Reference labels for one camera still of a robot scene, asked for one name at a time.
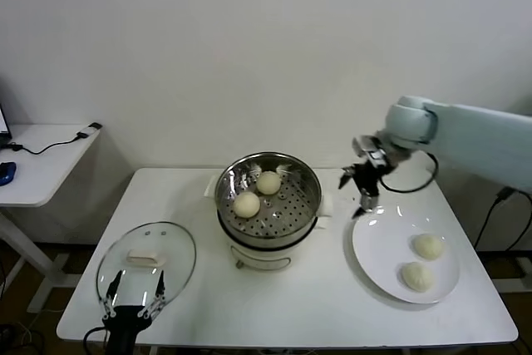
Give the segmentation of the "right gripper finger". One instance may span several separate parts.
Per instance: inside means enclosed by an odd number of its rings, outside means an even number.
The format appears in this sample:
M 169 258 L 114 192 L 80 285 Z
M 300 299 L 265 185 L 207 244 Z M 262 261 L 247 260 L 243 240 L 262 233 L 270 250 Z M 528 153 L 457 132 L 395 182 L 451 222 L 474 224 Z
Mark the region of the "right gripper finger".
M 350 181 L 356 182 L 357 165 L 349 165 L 342 168 L 338 188 L 342 189 Z
M 361 198 L 359 201 L 359 206 L 352 216 L 353 219 L 359 218 L 364 214 L 371 213 L 377 207 L 376 191 L 370 192 L 366 189 L 361 189 L 360 193 Z

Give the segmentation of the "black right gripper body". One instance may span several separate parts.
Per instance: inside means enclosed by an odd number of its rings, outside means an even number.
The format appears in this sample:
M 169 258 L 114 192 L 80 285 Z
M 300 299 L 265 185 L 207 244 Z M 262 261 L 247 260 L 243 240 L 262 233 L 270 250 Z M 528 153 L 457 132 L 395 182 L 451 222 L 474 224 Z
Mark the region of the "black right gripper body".
M 353 180 L 362 195 L 378 197 L 378 184 L 384 175 L 384 167 L 375 167 L 370 161 L 353 166 Z

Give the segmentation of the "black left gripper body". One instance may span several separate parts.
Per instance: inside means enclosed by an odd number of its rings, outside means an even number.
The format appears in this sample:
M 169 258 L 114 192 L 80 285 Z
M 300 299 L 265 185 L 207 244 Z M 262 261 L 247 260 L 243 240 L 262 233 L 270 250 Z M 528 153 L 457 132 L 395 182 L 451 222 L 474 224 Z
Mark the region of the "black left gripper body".
M 151 316 L 140 305 L 121 305 L 115 308 L 116 315 L 103 319 L 109 332 L 106 354 L 130 355 L 134 352 L 138 334 L 152 324 Z

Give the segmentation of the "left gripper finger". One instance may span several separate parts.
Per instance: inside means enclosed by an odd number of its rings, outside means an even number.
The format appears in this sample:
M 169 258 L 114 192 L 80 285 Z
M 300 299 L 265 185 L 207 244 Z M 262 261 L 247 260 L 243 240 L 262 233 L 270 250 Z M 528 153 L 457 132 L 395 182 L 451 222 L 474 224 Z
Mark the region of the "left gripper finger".
M 138 317 L 153 321 L 160 314 L 165 305 L 165 272 L 161 271 L 155 288 L 155 296 L 149 304 L 144 306 L 143 309 L 138 312 Z
M 114 275 L 102 275 L 99 278 L 99 304 L 103 312 L 103 323 L 116 316 L 114 306 L 122 275 L 123 270 L 120 269 Z

